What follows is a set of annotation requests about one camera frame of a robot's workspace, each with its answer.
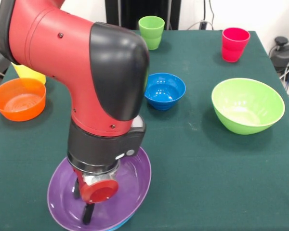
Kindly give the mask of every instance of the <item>purple bowl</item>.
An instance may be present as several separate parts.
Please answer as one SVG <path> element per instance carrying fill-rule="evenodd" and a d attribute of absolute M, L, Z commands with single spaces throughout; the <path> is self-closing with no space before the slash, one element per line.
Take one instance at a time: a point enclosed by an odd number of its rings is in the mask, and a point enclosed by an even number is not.
<path fill-rule="evenodd" d="M 118 229 L 132 217 L 149 190 L 151 165 L 142 148 L 137 156 L 121 159 L 116 179 L 118 192 L 109 200 L 96 204 L 90 224 L 84 225 L 81 215 L 85 203 L 74 199 L 76 174 L 65 158 L 55 170 L 47 192 L 47 204 L 53 219 L 70 231 Z"/>

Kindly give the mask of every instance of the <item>bowl rim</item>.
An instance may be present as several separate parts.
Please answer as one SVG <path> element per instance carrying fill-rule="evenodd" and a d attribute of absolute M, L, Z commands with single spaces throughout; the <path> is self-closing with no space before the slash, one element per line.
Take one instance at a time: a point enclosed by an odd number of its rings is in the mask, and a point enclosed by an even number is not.
<path fill-rule="evenodd" d="M 262 85 L 264 85 L 265 87 L 271 89 L 273 92 L 275 92 L 275 94 L 278 96 L 278 98 L 280 99 L 280 101 L 282 102 L 283 104 L 283 112 L 281 114 L 281 116 L 279 116 L 276 120 L 274 120 L 273 122 L 271 123 L 266 123 L 266 124 L 261 124 L 261 125 L 250 125 L 250 124 L 245 124 L 245 123 L 239 123 L 237 121 L 234 121 L 232 119 L 230 119 L 228 116 L 226 116 L 224 113 L 222 113 L 218 107 L 216 107 L 215 103 L 214 103 L 214 99 L 213 99 L 213 96 L 214 96 L 214 92 L 216 91 L 216 88 L 217 86 L 219 86 L 220 84 L 222 83 L 225 83 L 227 81 L 233 81 L 233 80 L 245 80 L 245 81 L 253 81 L 253 82 L 257 82 L 257 83 L 260 83 Z M 212 94 L 211 94 L 211 100 L 212 100 L 212 103 L 213 103 L 213 106 L 214 108 L 222 115 L 224 116 L 225 118 L 229 119 L 230 121 L 234 122 L 234 123 L 237 123 L 237 124 L 240 124 L 240 125 L 244 125 L 244 126 L 248 126 L 248 127 L 253 127 L 253 128 L 260 128 L 260 127 L 266 127 L 266 126 L 270 126 L 270 125 L 273 125 L 274 123 L 276 123 L 277 121 L 279 121 L 283 116 L 284 116 L 284 113 L 285 113 L 285 102 L 283 100 L 283 98 L 280 96 L 280 94 L 272 87 L 270 87 L 269 85 L 263 83 L 263 82 L 260 82 L 258 80 L 255 80 L 255 79 L 252 79 L 252 78 L 229 78 L 229 79 L 226 79 L 220 83 L 218 83 L 214 88 L 213 88 L 213 91 L 212 91 Z"/>
<path fill-rule="evenodd" d="M 171 102 L 180 100 L 180 99 L 185 95 L 185 93 L 186 93 L 186 84 L 184 83 L 184 81 L 183 81 L 181 78 L 179 78 L 179 77 L 177 77 L 177 76 L 175 76 L 175 75 L 173 75 L 173 74 L 170 74 L 170 73 L 159 72 L 159 73 L 150 74 L 150 75 L 148 76 L 148 81 L 149 81 L 149 77 L 150 77 L 150 76 L 156 76 L 156 75 L 161 75 L 161 74 L 167 75 L 167 76 L 173 76 L 173 77 L 175 77 L 176 79 L 178 79 L 179 81 L 181 81 L 181 82 L 183 83 L 183 86 L 184 86 L 184 92 L 183 92 L 183 94 L 182 94 L 180 97 L 178 97 L 177 99 L 175 99 L 175 100 L 169 100 L 169 101 L 153 100 L 152 98 L 149 98 L 149 97 L 146 95 L 146 92 L 147 92 L 147 91 L 146 91 L 147 86 L 146 86 L 146 87 L 145 87 L 145 92 L 144 92 L 145 98 L 148 99 L 148 100 L 157 102 L 157 103 L 171 103 Z"/>
<path fill-rule="evenodd" d="M 45 85 L 44 85 L 41 81 L 39 81 L 39 80 L 37 80 L 37 79 L 34 79 L 34 78 L 14 78 L 14 79 L 8 80 L 8 81 L 0 84 L 0 88 L 1 88 L 3 85 L 5 85 L 5 84 L 10 84 L 11 82 L 19 82 L 19 81 L 21 81 L 21 80 L 24 80 L 24 81 L 27 81 L 27 80 L 31 81 L 31 80 L 32 80 L 32 81 L 38 83 L 38 84 L 44 89 L 43 96 L 41 97 L 41 99 L 40 99 L 38 102 L 36 102 L 36 104 L 32 105 L 32 106 L 29 107 L 29 108 L 26 108 L 26 109 L 23 109 L 23 110 L 19 110 L 19 111 L 17 111 L 17 112 L 11 112 L 11 111 L 7 111 L 7 110 L 4 110 L 4 109 L 1 109 L 1 108 L 0 108 L 0 112 L 3 112 L 3 113 L 19 113 L 19 112 L 24 112 L 24 111 L 27 111 L 27 110 L 35 107 L 36 105 L 40 104 L 40 103 L 43 101 L 43 99 L 46 97 L 46 87 L 45 87 Z"/>

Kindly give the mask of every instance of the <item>green tablecloth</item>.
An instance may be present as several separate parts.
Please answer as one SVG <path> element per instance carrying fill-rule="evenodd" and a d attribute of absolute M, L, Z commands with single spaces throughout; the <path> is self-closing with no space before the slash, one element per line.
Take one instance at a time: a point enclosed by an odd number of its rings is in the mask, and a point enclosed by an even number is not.
<path fill-rule="evenodd" d="M 143 102 L 142 146 L 150 156 L 152 183 L 120 230 L 289 230 L 289 98 L 256 33 L 235 64 L 224 62 L 220 49 L 221 31 L 165 31 L 160 48 L 150 52 L 150 73 L 175 74 L 187 91 L 166 112 Z M 13 77 L 10 68 L 6 79 Z M 259 134 L 229 132 L 210 94 L 231 77 L 276 89 L 286 104 L 284 117 Z M 51 79 L 38 118 L 14 123 L 0 115 L 0 230 L 62 230 L 48 211 L 46 192 L 66 156 L 69 121 L 69 93 Z"/>

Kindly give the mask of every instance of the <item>pink cup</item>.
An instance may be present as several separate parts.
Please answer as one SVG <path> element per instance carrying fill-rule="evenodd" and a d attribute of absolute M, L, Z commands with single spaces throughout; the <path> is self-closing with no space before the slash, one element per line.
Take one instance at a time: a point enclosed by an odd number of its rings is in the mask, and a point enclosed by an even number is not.
<path fill-rule="evenodd" d="M 250 39 L 250 33 L 241 28 L 227 28 L 223 31 L 222 56 L 227 62 L 234 63 L 243 54 Z"/>

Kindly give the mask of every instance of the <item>white wall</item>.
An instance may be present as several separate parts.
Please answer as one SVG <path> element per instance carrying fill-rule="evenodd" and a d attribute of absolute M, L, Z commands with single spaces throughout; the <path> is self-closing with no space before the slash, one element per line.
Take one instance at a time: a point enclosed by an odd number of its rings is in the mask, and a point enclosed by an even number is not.
<path fill-rule="evenodd" d="M 211 20 L 209 1 L 207 17 Z M 237 26 L 255 30 L 268 52 L 276 36 L 289 39 L 289 0 L 211 0 L 214 29 Z M 182 0 L 179 29 L 186 30 L 203 19 L 203 0 Z"/>
<path fill-rule="evenodd" d="M 211 20 L 206 1 L 206 19 Z M 238 26 L 255 30 L 266 51 L 273 46 L 276 36 L 289 38 L 289 0 L 211 0 L 211 3 L 214 29 Z M 203 18 L 203 0 L 182 0 L 181 4 L 179 29 L 186 30 Z M 106 22 L 104 0 L 66 0 L 62 9 L 93 22 Z"/>

